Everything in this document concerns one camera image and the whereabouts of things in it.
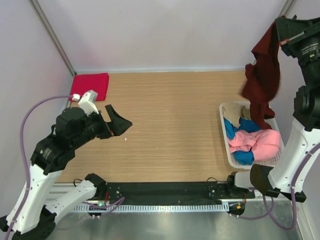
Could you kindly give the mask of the dark red t-shirt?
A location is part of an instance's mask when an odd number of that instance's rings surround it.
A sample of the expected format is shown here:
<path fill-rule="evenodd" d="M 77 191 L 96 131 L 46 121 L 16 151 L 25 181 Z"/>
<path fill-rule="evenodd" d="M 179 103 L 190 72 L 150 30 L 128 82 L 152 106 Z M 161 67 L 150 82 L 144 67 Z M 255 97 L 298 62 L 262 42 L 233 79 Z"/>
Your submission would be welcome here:
<path fill-rule="evenodd" d="M 275 117 L 269 102 L 275 98 L 280 86 L 279 42 L 276 23 L 273 22 L 251 53 L 255 64 L 245 66 L 246 83 L 241 96 L 250 101 L 250 117 L 263 130 L 271 126 L 265 122 Z"/>

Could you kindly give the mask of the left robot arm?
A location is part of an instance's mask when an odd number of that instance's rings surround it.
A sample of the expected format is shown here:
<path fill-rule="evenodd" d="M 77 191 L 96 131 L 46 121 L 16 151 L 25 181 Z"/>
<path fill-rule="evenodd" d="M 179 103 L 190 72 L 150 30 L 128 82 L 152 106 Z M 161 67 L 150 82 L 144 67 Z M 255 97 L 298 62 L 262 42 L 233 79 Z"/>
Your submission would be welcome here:
<path fill-rule="evenodd" d="M 133 123 L 120 116 L 112 107 L 105 109 L 110 118 L 106 122 L 100 111 L 85 113 L 80 107 L 68 107 L 57 116 L 51 133 L 35 147 L 27 172 L 25 192 L 21 193 L 10 214 L 1 217 L 0 229 L 14 240 L 45 240 L 57 223 L 74 207 L 90 200 L 101 200 L 107 183 L 90 173 L 79 185 L 62 197 L 47 202 L 47 196 L 75 151 L 99 138 L 109 139 L 125 133 Z"/>

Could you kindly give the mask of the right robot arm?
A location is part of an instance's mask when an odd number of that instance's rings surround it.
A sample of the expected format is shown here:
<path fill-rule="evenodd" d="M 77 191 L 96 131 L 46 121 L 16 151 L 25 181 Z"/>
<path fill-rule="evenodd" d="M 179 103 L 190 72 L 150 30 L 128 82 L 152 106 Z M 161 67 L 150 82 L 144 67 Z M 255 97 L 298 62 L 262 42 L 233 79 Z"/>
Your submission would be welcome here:
<path fill-rule="evenodd" d="M 293 101 L 291 133 L 275 166 L 253 164 L 249 171 L 229 175 L 225 192 L 231 198 L 256 189 L 268 197 L 306 200 L 304 180 L 320 153 L 320 20 L 280 16 L 252 49 L 255 63 L 245 67 L 241 95 L 250 102 L 252 120 L 263 129 L 275 115 L 269 103 L 280 86 L 279 51 L 297 59 L 304 79 Z"/>

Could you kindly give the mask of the folded red t-shirt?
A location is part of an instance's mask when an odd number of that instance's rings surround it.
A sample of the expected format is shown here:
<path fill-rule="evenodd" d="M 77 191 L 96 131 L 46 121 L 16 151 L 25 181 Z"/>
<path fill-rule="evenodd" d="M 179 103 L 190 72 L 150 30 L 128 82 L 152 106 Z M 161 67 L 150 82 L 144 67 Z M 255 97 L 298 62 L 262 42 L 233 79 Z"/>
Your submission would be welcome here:
<path fill-rule="evenodd" d="M 97 93 L 96 101 L 101 102 L 106 99 L 108 87 L 108 73 L 80 74 L 73 78 L 70 95 L 82 96 L 85 92 L 93 90 Z"/>

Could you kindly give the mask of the beige t-shirt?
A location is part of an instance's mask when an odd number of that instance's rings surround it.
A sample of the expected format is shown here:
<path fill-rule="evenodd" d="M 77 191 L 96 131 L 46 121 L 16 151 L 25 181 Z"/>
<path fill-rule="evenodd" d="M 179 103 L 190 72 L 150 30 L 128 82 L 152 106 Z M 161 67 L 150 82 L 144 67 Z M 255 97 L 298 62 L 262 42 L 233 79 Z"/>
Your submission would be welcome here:
<path fill-rule="evenodd" d="M 240 118 L 245 120 L 252 119 L 250 109 L 236 102 L 223 103 L 221 109 L 223 117 L 236 128 L 239 128 L 241 125 Z"/>

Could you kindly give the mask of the pink t-shirt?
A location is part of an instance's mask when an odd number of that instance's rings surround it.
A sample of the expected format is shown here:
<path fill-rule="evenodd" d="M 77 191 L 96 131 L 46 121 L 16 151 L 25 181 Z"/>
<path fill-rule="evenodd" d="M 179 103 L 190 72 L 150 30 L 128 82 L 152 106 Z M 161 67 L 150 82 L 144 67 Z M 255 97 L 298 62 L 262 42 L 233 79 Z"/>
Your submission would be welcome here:
<path fill-rule="evenodd" d="M 265 130 L 252 148 L 255 157 L 254 162 L 266 161 L 274 158 L 280 150 L 281 135 L 273 129 Z"/>

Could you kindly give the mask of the white plastic basket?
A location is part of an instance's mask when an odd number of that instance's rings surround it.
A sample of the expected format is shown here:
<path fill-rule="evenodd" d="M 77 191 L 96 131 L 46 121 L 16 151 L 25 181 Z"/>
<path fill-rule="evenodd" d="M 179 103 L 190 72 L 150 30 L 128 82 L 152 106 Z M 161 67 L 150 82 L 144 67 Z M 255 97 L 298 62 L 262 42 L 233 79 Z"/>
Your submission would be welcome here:
<path fill-rule="evenodd" d="M 274 167 L 284 149 L 275 118 L 261 129 L 250 117 L 247 101 L 223 102 L 219 106 L 224 145 L 229 164 L 236 169 L 251 169 L 253 164 Z"/>

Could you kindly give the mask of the blue t-shirt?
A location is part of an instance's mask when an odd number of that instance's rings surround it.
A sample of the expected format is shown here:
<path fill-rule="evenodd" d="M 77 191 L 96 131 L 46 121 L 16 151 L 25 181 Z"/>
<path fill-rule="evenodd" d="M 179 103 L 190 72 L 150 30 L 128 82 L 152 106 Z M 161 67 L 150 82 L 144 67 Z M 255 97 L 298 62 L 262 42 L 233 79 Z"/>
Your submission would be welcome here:
<path fill-rule="evenodd" d="M 240 118 L 240 127 L 233 126 L 223 119 L 229 151 L 241 165 L 252 165 L 255 160 L 252 148 L 266 132 L 252 120 Z"/>

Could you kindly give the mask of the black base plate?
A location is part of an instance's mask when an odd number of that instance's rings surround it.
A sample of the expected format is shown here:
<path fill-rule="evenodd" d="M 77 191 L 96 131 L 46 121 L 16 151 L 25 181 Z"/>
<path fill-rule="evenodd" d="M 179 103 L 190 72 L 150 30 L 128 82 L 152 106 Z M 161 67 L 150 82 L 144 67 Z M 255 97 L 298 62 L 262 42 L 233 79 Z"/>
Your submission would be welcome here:
<path fill-rule="evenodd" d="M 254 199 L 255 193 L 229 188 L 226 182 L 109 182 L 92 201 L 114 203 L 124 197 L 124 205 L 175 206 L 217 204 L 220 200 Z"/>

